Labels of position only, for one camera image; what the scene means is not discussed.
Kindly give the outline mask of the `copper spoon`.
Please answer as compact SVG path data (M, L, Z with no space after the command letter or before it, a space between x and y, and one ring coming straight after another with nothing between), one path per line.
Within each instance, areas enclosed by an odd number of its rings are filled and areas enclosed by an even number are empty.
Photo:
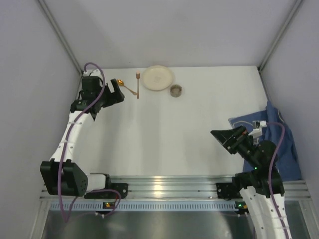
M119 86L124 87L124 88L126 88L127 90L129 90L134 96L137 95L137 92L135 92L135 91L131 90L129 87L127 87L122 80L117 79L117 83L118 83Z

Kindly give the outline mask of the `copper fork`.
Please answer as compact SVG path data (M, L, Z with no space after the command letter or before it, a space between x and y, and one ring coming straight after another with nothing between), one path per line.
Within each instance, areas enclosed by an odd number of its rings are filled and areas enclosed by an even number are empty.
M139 79L140 79L140 71L136 72L136 79L137 79L137 99L139 99Z

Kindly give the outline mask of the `cream ceramic plate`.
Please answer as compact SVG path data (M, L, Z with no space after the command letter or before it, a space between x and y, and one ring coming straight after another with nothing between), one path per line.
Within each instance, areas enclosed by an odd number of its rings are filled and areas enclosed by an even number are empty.
M174 72L165 66L150 66L142 72L142 85L151 91L162 91L168 88L174 80Z

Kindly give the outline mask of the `blue placemat cloth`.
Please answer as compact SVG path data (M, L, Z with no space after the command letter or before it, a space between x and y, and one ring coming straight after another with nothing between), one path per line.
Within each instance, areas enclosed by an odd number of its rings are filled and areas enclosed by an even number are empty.
M285 127L285 134L277 152L278 161L274 163L284 182L302 180L302 174L298 162L298 154L295 146L292 131L286 124L280 111L273 106L271 101L267 101L265 110L243 115L239 117L229 118L230 125L235 128L245 126L248 132L253 130L255 121L266 121L280 123ZM255 140L258 144L264 140L273 142L276 146L280 142L282 128L279 125L267 126L262 129L262 135Z

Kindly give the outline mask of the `speckled ceramic cup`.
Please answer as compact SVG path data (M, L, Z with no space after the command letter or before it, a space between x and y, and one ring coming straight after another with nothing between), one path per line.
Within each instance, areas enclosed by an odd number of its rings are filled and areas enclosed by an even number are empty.
M172 86L170 87L170 90L169 90L169 91L170 91L170 95L171 95L172 97L178 98L178 97L180 97L181 94L182 94L182 86L177 85L177 84L172 85Z

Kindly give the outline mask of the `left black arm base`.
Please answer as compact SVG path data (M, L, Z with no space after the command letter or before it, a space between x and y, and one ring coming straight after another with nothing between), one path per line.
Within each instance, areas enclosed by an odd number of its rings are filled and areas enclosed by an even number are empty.
M121 198L124 199L128 195L128 187L129 185L127 183L112 183L111 184L111 190L117 191ZM89 192L85 194L85 199L118 199L118 194L115 192Z

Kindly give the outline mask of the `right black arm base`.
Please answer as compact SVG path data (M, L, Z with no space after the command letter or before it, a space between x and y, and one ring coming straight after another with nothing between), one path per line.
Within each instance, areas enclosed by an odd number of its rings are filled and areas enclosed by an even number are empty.
M233 199L242 199L240 195L240 186L234 183L216 183L218 199L230 201Z

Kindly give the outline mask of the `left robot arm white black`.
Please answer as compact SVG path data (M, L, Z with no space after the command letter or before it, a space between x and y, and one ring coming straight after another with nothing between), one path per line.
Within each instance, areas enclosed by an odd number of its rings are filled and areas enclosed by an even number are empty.
M80 97L71 104L69 119L62 139L48 161L40 165L47 192L54 196L92 198L93 191L111 189L107 173L89 172L89 160L80 162L80 154L86 144L86 136L101 109L124 101L116 79L111 80L111 90L103 71L85 71Z

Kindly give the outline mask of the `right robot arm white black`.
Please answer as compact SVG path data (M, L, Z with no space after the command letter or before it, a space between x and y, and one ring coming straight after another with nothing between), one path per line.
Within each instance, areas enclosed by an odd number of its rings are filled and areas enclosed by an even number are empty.
M277 153L281 146L269 140L255 144L263 129L270 123L255 121L252 131L241 125L210 133L230 154L239 154L253 168L232 177L230 183L217 183L219 199L242 199L237 204L240 213L251 217L255 238L290 239L292 237L285 210L285 189L276 168Z

